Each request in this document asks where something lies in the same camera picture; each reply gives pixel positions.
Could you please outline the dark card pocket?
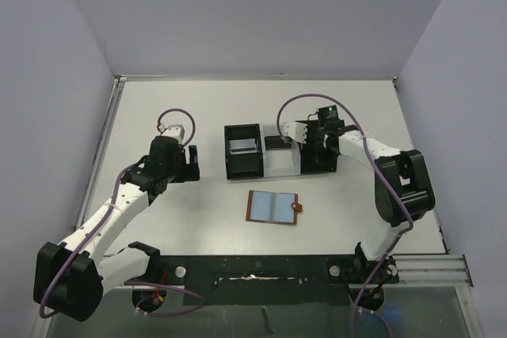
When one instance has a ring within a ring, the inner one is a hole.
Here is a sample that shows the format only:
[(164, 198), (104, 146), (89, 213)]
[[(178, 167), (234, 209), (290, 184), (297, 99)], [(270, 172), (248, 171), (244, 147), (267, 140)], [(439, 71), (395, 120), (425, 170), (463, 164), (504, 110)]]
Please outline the dark card pocket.
[(266, 136), (265, 149), (266, 150), (290, 150), (292, 144), (284, 141), (280, 136)]

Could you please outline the black white three-bin tray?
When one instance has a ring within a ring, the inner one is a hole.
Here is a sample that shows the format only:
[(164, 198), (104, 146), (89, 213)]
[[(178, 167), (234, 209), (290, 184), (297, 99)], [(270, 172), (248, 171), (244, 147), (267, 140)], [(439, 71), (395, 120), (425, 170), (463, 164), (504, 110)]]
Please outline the black white three-bin tray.
[[(304, 148), (304, 144), (289, 141), (290, 150), (266, 150), (265, 137), (279, 136), (273, 123), (227, 125), (224, 128), (225, 166), (228, 180), (296, 177), (334, 173), (337, 158), (321, 156)], [(257, 153), (231, 155), (229, 141), (256, 139)]]

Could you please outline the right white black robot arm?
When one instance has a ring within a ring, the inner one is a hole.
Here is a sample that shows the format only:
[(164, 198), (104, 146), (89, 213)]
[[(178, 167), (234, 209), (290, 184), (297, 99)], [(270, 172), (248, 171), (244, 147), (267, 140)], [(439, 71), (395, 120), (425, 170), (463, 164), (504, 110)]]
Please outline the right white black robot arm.
[(363, 256), (353, 261), (353, 274), (372, 281), (379, 260), (392, 252), (401, 236), (435, 207), (425, 159), (419, 150), (400, 150), (368, 137), (356, 124), (346, 124), (335, 105), (319, 108), (306, 145), (319, 153), (352, 158), (374, 173), (374, 204), (381, 223), (360, 242)]

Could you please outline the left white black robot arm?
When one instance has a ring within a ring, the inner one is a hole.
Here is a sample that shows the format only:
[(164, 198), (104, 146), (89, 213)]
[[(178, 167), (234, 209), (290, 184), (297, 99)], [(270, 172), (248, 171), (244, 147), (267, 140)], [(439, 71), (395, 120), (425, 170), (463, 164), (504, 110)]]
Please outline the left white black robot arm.
[(169, 276), (162, 269), (159, 249), (135, 241), (111, 257), (105, 254), (170, 184), (199, 179), (196, 146), (185, 146), (176, 137), (155, 137), (148, 154), (117, 175), (112, 195), (81, 227), (58, 244), (44, 244), (37, 253), (33, 299), (39, 316), (48, 319), (61, 313), (85, 321), (102, 297), (119, 285), (164, 287)]

